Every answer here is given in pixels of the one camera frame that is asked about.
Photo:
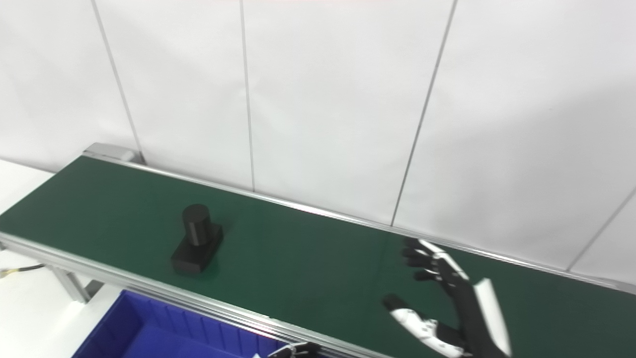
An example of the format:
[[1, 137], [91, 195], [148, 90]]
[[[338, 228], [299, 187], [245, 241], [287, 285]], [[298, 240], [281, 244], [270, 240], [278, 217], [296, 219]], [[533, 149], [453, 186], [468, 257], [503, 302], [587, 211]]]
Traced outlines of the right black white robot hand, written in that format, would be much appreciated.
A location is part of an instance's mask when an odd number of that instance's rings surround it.
[[446, 358], [510, 358], [512, 348], [506, 322], [491, 279], [471, 283], [470, 277], [444, 249], [423, 239], [406, 238], [402, 256], [417, 268], [416, 281], [434, 281], [450, 297], [459, 328], [411, 308], [395, 294], [383, 305], [406, 331]]

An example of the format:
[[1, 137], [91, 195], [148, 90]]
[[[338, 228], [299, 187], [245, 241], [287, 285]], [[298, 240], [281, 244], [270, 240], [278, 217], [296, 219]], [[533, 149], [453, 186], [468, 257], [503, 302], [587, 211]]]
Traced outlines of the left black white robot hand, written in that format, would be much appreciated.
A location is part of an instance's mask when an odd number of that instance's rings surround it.
[[321, 346], [313, 342], [298, 342], [284, 345], [273, 351], [268, 358], [318, 358]]

